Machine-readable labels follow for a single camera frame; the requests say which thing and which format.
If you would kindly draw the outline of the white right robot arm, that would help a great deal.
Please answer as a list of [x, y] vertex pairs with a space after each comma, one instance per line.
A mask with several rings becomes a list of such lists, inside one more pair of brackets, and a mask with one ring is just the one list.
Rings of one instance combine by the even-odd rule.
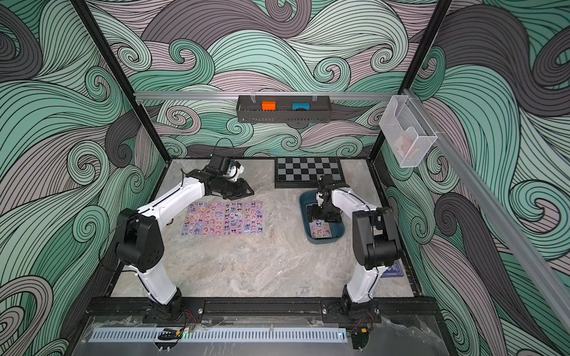
[[377, 282], [402, 253], [393, 211], [369, 203], [331, 175], [319, 179], [316, 200], [314, 220], [336, 223], [346, 216], [352, 221], [356, 267], [344, 287], [341, 308], [349, 313], [371, 306]]

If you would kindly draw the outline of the aluminium rail back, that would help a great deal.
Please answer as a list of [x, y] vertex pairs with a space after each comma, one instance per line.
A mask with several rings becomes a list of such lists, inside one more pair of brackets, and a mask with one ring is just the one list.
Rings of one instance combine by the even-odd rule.
[[279, 91], [136, 91], [134, 97], [137, 101], [149, 100], [238, 100], [240, 96], [248, 96], [255, 101], [259, 96], [309, 96], [319, 98], [328, 96], [331, 101], [358, 101], [375, 102], [389, 101], [395, 93], [367, 93], [367, 92], [279, 92]]

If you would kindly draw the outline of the aluminium rail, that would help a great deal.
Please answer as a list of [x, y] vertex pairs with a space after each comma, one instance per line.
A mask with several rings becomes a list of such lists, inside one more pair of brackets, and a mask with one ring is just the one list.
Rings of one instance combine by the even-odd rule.
[[456, 151], [449, 135], [439, 128], [436, 120], [430, 116], [418, 96], [409, 89], [403, 90], [403, 93], [411, 98], [412, 105], [419, 112], [420, 118], [435, 132], [436, 146], [455, 170], [458, 178], [474, 196], [488, 222], [503, 239], [504, 244], [518, 260], [537, 290], [541, 292], [559, 322], [566, 330], [569, 330], [569, 291], [561, 279], [532, 245], [522, 228], [493, 195], [481, 177], [469, 163], [463, 160], [463, 156]]
[[367, 92], [279, 92], [279, 91], [136, 91], [134, 97], [137, 101], [149, 100], [238, 100], [240, 96], [248, 96], [255, 101], [259, 96], [309, 96], [319, 98], [328, 96], [331, 101], [358, 101], [375, 102], [389, 101], [395, 93], [367, 93]]

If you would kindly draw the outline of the teal block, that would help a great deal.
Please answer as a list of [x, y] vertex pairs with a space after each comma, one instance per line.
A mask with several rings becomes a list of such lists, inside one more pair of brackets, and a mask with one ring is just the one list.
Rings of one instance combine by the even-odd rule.
[[293, 103], [292, 104], [292, 110], [293, 111], [308, 111], [310, 110], [310, 104], [309, 103]]

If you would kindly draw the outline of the black corner frame post left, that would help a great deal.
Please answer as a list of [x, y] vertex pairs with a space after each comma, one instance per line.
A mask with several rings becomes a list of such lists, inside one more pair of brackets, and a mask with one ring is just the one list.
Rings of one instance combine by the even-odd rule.
[[158, 153], [163, 158], [165, 163], [167, 164], [171, 163], [172, 158], [170, 157], [168, 151], [166, 150], [165, 145], [160, 139], [159, 134], [154, 128], [150, 116], [148, 115], [146, 109], [136, 101], [134, 96], [134, 89], [131, 83], [129, 82], [127, 76], [120, 67], [120, 64], [116, 56], [114, 56], [114, 53], [111, 50], [111, 46], [108, 44], [99, 25], [96, 23], [96, 20], [92, 12], [89, 10], [87, 3], [85, 1], [80, 1], [80, 0], [71, 0], [70, 3], [72, 4], [80, 20], [82, 21], [85, 29], [89, 33], [94, 44], [101, 53], [106, 64], [110, 68], [111, 73], [113, 74], [115, 80], [117, 80], [117, 83], [120, 86], [121, 90], [126, 95], [126, 98], [129, 101], [129, 105], [132, 107], [138, 120], [141, 122], [145, 131], [149, 135], [151, 141], [154, 143], [155, 147], [158, 150]]

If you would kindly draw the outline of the aluminium rail right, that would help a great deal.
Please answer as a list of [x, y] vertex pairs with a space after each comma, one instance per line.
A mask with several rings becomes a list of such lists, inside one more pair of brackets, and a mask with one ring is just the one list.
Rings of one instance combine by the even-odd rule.
[[566, 330], [569, 330], [569, 291], [561, 279], [532, 245], [522, 228], [493, 195], [481, 177], [469, 163], [463, 160], [463, 156], [456, 151], [449, 135], [439, 128], [436, 120], [430, 116], [418, 96], [409, 89], [403, 90], [403, 93], [411, 98], [412, 105], [419, 112], [420, 118], [435, 132], [436, 146], [455, 170], [458, 178], [474, 196], [488, 222], [503, 239], [504, 244], [518, 260], [537, 290], [541, 292], [559, 322]]

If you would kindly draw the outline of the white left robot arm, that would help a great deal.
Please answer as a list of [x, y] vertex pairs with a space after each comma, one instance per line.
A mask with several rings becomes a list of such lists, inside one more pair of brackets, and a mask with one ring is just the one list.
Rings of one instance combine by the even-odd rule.
[[120, 212], [111, 249], [138, 276], [152, 302], [171, 307], [181, 294], [163, 265], [164, 227], [202, 197], [216, 195], [224, 200], [238, 200], [254, 194], [243, 178], [231, 180], [200, 170], [190, 172], [180, 184], [151, 203]]

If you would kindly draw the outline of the orange block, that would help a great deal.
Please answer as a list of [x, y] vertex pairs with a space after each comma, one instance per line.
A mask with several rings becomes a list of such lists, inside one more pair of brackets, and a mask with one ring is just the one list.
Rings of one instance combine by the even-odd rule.
[[276, 111], [277, 105], [275, 101], [263, 101], [261, 108], [263, 111]]

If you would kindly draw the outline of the black and grey chessboard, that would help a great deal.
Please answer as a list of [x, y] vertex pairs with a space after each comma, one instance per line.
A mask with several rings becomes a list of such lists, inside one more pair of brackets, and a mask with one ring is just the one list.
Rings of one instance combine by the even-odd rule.
[[345, 182], [336, 157], [278, 157], [275, 159], [275, 188], [317, 188], [323, 175]]

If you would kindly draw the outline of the black corner frame post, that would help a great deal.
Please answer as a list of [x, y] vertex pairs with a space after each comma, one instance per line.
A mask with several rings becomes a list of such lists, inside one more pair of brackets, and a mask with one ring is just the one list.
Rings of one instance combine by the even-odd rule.
[[415, 45], [413, 56], [407, 61], [405, 75], [396, 92], [402, 95], [405, 91], [412, 90], [412, 85], [417, 81], [420, 68], [453, 2], [423, 1], [411, 4], [408, 1], [388, 1], [388, 4], [396, 11], [407, 31], [408, 47]]
[[126, 98], [129, 101], [129, 105], [132, 107], [138, 120], [141, 122], [145, 131], [149, 135], [151, 141], [154, 143], [155, 147], [158, 150], [158, 153], [163, 158], [165, 163], [167, 164], [171, 163], [172, 158], [170, 157], [168, 151], [166, 150], [165, 145], [160, 139], [159, 134], [154, 128], [150, 116], [148, 115], [146, 109], [136, 101], [134, 96], [134, 89], [131, 83], [129, 82], [127, 76], [120, 67], [120, 64], [116, 56], [114, 56], [114, 53], [111, 50], [111, 46], [108, 44], [99, 25], [96, 23], [96, 20], [92, 12], [89, 10], [87, 3], [85, 1], [80, 1], [80, 0], [71, 0], [70, 3], [72, 4], [80, 20], [82, 21], [85, 29], [89, 33], [94, 44], [101, 53], [106, 64], [110, 68], [111, 73], [113, 74], [115, 80], [117, 80], [117, 83], [120, 86], [121, 90], [126, 95]]

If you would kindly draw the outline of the clear plastic wall holder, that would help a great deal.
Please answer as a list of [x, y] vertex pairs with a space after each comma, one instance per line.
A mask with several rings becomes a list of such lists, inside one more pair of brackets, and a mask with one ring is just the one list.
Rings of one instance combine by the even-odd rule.
[[421, 101], [407, 95], [390, 98], [379, 126], [401, 168], [415, 168], [437, 141]]

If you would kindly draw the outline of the sticker sheet stack in box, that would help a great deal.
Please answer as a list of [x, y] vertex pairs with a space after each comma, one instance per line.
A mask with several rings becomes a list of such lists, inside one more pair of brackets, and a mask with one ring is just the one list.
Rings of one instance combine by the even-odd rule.
[[310, 222], [310, 236], [316, 240], [332, 238], [330, 224], [324, 220]]

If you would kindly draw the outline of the black corner frame post right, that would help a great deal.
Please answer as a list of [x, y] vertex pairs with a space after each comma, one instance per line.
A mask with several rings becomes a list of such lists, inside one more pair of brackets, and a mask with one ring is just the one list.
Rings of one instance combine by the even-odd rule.
[[405, 91], [412, 90], [412, 85], [417, 81], [420, 68], [453, 2], [423, 1], [411, 4], [408, 1], [388, 1], [388, 4], [396, 11], [407, 31], [408, 47], [415, 45], [413, 56], [407, 61], [405, 75], [396, 92], [402, 95]]

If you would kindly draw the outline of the teal plastic storage box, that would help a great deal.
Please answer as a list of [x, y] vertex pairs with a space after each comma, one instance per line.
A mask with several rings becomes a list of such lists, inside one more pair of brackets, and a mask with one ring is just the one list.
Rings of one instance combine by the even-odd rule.
[[307, 191], [299, 197], [301, 218], [307, 240], [315, 245], [334, 243], [344, 236], [344, 224], [343, 222], [325, 222], [311, 215], [319, 207], [316, 194], [317, 191]]

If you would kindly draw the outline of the black wall-mounted tray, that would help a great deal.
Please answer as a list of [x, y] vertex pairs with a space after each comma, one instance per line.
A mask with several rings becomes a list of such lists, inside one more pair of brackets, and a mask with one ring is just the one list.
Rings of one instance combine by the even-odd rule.
[[[263, 101], [275, 101], [276, 111], [263, 111]], [[309, 103], [308, 111], [293, 111], [293, 103]], [[259, 96], [252, 101], [248, 96], [240, 96], [236, 105], [237, 118], [241, 123], [286, 123], [309, 124], [328, 123], [332, 116], [332, 104], [328, 96]]]

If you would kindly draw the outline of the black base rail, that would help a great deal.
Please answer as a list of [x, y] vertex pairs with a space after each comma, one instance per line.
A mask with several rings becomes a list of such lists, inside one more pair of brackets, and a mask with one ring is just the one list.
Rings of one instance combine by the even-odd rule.
[[230, 317], [304, 317], [323, 323], [379, 323], [390, 316], [438, 315], [433, 298], [376, 298], [348, 307], [342, 298], [182, 298], [176, 307], [154, 306], [148, 298], [94, 298], [88, 316], [142, 317], [150, 323], [204, 326]]

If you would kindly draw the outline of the pink sticker sheet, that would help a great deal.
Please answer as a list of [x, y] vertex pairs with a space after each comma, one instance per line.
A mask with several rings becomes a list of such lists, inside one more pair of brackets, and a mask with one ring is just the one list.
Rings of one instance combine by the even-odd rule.
[[243, 234], [264, 234], [264, 203], [261, 201], [246, 202], [243, 210]]
[[201, 236], [203, 234], [204, 218], [208, 203], [191, 203], [186, 212], [182, 236]]
[[227, 203], [224, 206], [223, 236], [243, 235], [244, 227], [244, 204]]
[[213, 202], [206, 205], [203, 215], [203, 236], [221, 237], [224, 233], [225, 203]]

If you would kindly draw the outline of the blue card deck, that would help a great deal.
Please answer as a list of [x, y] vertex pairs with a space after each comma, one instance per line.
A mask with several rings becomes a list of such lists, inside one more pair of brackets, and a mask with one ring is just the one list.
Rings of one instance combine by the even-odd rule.
[[402, 267], [402, 264], [399, 260], [396, 260], [392, 266], [387, 267], [387, 269], [383, 272], [382, 278], [394, 278], [394, 277], [404, 277], [405, 270]]

